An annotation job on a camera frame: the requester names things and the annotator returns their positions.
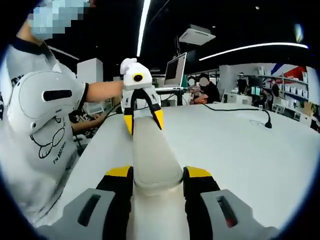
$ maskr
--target camera lens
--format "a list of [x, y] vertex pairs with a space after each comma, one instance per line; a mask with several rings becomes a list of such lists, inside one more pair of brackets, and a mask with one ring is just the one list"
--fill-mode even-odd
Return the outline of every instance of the camera lens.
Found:
[[133, 80], [135, 82], [140, 82], [142, 79], [143, 79], [143, 77], [141, 75], [135, 75], [134, 78], [133, 78]]

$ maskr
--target hand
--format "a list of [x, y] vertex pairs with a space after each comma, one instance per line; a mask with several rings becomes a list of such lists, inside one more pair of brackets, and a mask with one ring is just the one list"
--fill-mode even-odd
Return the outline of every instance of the hand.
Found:
[[195, 104], [206, 104], [207, 99], [200, 99], [199, 97], [194, 100]]
[[104, 121], [105, 121], [105, 118], [107, 116], [107, 114], [105, 112], [103, 112], [101, 115], [98, 115], [98, 117], [96, 118], [97, 115], [93, 116], [95, 118], [95, 121], [101, 125]]
[[93, 119], [94, 120], [96, 120], [97, 118], [99, 118], [100, 117], [100, 115], [99, 114], [95, 114], [95, 115], [93, 115]]
[[201, 91], [201, 89], [200, 89], [199, 86], [193, 86], [193, 87], [190, 88], [190, 92], [191, 92], [192, 94], [198, 93], [198, 92], [200, 92], [200, 91]]

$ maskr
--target ceiling light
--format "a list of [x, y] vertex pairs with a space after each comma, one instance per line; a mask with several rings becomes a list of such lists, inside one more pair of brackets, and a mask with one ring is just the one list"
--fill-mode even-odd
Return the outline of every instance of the ceiling light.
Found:
[[144, 37], [145, 26], [146, 26], [146, 21], [147, 21], [147, 15], [149, 12], [150, 2], [151, 2], [151, 0], [144, 0], [144, 2], [143, 2], [143, 9], [142, 9], [142, 15], [141, 15], [140, 29], [139, 29], [139, 38], [138, 38], [138, 49], [136, 51], [137, 57], [140, 57], [141, 45], [142, 45], [142, 40]]
[[305, 48], [308, 49], [307, 45], [303, 45], [303, 44], [299, 44], [299, 43], [293, 43], [293, 42], [269, 42], [269, 43], [260, 43], [260, 44], [255, 44], [255, 45], [249, 45], [249, 46], [242, 46], [242, 47], [238, 47], [238, 48], [234, 48], [231, 50], [227, 50], [227, 51], [222, 51], [210, 56], [206, 56], [203, 58], [200, 58], [199, 61], [202, 60], [206, 60], [215, 56], [219, 56], [222, 54], [227, 54], [227, 53], [231, 53], [234, 51], [238, 51], [238, 50], [242, 50], [242, 49], [250, 49], [250, 48], [256, 48], [256, 47], [264, 47], [264, 46], [294, 46], [294, 47], [300, 47], [300, 48]]

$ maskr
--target white tabletop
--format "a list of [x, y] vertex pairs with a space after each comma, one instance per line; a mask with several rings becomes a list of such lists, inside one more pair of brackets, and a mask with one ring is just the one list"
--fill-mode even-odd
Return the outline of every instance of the white tabletop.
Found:
[[[209, 106], [254, 108], [232, 103]], [[273, 112], [272, 129], [264, 127], [268, 117], [262, 111], [220, 112], [191, 105], [164, 107], [163, 112], [163, 134], [182, 168], [209, 171], [221, 189], [229, 189], [252, 207], [253, 217], [262, 225], [286, 224], [313, 180], [320, 134]], [[132, 164], [132, 136], [123, 115], [112, 116], [75, 166], [60, 208], [87, 188], [95, 188], [109, 169]]]

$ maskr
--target cartoon print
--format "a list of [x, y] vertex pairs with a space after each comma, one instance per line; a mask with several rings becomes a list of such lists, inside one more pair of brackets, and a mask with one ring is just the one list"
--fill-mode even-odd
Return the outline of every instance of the cartoon print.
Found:
[[31, 140], [40, 147], [39, 153], [38, 153], [38, 156], [40, 159], [46, 158], [51, 153], [52, 148], [56, 147], [61, 142], [61, 140], [65, 135], [65, 126], [66, 126], [65, 118], [63, 117], [61, 119], [61, 118], [55, 117], [54, 119], [57, 122], [57, 124], [60, 124], [63, 120], [63, 126], [60, 129], [58, 129], [58, 131], [53, 135], [52, 140], [49, 143], [42, 145], [35, 140], [33, 135], [30, 135]]

